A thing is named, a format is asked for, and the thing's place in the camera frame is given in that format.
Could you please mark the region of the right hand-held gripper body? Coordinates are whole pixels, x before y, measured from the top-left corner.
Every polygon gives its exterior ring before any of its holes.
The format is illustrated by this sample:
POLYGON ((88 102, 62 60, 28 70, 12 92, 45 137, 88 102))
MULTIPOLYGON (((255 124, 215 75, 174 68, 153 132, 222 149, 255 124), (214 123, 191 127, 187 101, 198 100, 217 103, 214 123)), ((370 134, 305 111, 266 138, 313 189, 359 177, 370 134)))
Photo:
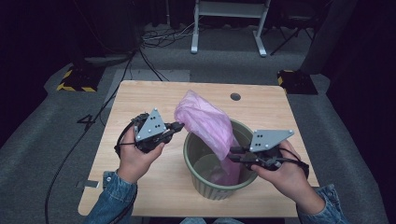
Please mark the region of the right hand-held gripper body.
POLYGON ((261 167, 275 171, 281 166, 283 159, 279 144, 293 135, 293 130, 256 130, 248 151, 257 156, 261 167))

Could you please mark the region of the black folding stand legs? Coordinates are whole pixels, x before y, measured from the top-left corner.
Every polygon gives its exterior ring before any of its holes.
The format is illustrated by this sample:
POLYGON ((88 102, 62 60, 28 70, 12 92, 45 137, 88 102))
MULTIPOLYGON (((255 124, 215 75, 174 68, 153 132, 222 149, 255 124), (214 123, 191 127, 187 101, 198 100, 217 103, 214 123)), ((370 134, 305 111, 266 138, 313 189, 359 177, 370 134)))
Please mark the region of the black folding stand legs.
POLYGON ((314 26, 314 17, 313 16, 302 16, 302 15, 290 15, 286 12, 283 12, 280 16, 280 21, 278 23, 278 30, 284 37, 283 42, 278 45, 270 55, 275 55, 281 48, 283 48, 293 37, 297 37, 301 31, 305 31, 308 38, 310 40, 314 39, 314 36, 309 34, 307 29, 312 28, 314 26), (289 36, 285 36, 282 28, 286 27, 292 30, 292 33, 289 36))

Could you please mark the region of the black yellow striped base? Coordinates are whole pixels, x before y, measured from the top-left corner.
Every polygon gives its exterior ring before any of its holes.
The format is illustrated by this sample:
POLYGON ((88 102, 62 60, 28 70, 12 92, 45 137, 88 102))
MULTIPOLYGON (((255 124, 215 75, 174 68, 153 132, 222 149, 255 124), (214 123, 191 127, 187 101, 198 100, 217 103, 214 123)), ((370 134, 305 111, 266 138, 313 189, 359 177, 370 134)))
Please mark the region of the black yellow striped base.
POLYGON ((92 65, 85 67, 71 66, 64 74, 56 90, 97 92, 105 70, 104 67, 92 65))
POLYGON ((286 94, 318 94, 311 77, 301 70, 280 70, 276 76, 278 85, 284 89, 286 94))

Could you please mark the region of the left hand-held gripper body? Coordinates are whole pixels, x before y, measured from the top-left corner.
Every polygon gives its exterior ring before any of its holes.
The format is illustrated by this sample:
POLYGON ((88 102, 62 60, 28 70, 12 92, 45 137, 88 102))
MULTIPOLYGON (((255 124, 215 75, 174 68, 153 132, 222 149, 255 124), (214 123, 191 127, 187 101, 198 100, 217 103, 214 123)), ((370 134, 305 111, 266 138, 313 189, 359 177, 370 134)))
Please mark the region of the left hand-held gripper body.
POLYGON ((158 109, 153 108, 149 114, 143 114, 143 118, 134 125, 135 146, 142 152, 149 153, 160 143, 167 144, 170 141, 165 135, 167 130, 158 109))

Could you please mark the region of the person's right hand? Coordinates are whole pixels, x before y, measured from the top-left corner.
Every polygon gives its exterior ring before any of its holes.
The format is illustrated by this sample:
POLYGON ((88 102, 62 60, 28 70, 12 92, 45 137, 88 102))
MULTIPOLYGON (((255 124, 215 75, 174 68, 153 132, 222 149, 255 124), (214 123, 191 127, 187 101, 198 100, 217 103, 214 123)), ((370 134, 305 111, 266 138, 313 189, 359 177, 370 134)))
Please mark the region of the person's right hand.
POLYGON ((284 162, 276 171, 268 171, 258 165, 252 165, 251 169, 292 199, 300 212, 315 215, 325 208, 325 201, 310 186, 303 169, 297 164, 284 162))

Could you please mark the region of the white metal desk frame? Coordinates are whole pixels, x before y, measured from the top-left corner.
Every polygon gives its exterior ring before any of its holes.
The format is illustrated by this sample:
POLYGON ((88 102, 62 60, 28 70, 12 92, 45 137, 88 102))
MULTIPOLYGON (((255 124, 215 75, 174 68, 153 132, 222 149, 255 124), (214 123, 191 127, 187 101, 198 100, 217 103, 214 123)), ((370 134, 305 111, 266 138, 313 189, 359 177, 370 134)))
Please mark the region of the white metal desk frame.
POLYGON ((263 3, 251 4, 195 0, 191 53, 196 54, 198 52, 199 20, 201 17, 232 17, 260 20, 258 29, 254 30, 252 33, 259 54, 262 57, 266 57, 267 52, 262 43, 262 30, 271 2, 272 0, 264 0, 263 3))

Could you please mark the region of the green plastic bin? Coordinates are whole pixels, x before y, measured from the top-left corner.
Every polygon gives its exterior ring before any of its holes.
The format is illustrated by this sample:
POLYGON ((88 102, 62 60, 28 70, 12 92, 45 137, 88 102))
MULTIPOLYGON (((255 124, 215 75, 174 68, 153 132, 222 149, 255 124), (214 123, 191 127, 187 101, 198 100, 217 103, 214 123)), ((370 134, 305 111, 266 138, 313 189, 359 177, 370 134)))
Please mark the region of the green plastic bin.
POLYGON ((257 177, 242 163, 219 160, 213 150, 194 133, 187 134, 183 156, 195 189, 210 200, 224 200, 257 177))

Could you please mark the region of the grey tape piece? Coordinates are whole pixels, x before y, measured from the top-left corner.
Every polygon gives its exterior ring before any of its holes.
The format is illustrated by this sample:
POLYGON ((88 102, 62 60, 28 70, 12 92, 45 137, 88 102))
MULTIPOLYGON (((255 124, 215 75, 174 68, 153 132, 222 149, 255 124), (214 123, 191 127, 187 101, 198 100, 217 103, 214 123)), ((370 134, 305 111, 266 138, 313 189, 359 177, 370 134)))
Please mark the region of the grey tape piece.
POLYGON ((84 188, 98 188, 99 182, 94 180, 81 180, 76 184, 76 188, 84 189, 84 188))

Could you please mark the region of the person's legs in jeans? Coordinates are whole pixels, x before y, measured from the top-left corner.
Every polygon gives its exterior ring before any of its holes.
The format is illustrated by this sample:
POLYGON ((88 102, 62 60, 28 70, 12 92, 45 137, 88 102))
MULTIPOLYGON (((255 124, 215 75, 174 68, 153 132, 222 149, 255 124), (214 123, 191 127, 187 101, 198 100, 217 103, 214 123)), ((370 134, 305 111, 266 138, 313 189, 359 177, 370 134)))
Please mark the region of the person's legs in jeans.
POLYGON ((186 217, 179 224, 245 224, 234 218, 215 218, 214 221, 205 220, 202 217, 186 217))

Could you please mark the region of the person's left hand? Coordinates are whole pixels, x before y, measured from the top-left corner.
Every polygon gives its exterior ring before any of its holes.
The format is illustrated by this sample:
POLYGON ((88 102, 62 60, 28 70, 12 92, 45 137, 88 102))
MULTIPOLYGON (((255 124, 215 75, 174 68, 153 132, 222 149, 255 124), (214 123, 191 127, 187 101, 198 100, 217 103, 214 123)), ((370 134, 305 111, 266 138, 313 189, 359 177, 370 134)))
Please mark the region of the person's left hand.
POLYGON ((121 140, 118 176, 128 183, 136 183, 160 157, 163 147, 164 143, 161 143, 149 153, 142 152, 134 145, 134 130, 129 129, 121 140))

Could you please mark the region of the grey curtain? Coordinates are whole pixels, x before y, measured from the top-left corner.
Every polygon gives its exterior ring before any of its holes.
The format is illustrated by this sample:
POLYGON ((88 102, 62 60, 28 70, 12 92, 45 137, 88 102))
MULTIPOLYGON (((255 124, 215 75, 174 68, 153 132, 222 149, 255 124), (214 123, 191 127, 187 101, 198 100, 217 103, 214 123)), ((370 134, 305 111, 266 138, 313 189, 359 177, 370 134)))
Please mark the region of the grey curtain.
POLYGON ((321 73, 347 26, 358 0, 333 0, 328 15, 307 52, 300 71, 305 75, 321 73))

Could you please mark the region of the pink plastic bag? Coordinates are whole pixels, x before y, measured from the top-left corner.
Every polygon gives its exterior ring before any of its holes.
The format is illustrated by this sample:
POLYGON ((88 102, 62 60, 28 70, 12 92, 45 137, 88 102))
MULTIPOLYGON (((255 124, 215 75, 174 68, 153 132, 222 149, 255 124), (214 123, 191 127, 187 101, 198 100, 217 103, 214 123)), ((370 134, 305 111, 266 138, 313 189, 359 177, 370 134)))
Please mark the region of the pink plastic bag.
POLYGON ((178 103, 174 118, 206 143, 219 159, 220 166, 209 172, 209 181, 222 186, 237 185, 240 167, 228 155, 230 148, 239 147, 239 143, 229 116, 195 91, 188 90, 178 103))

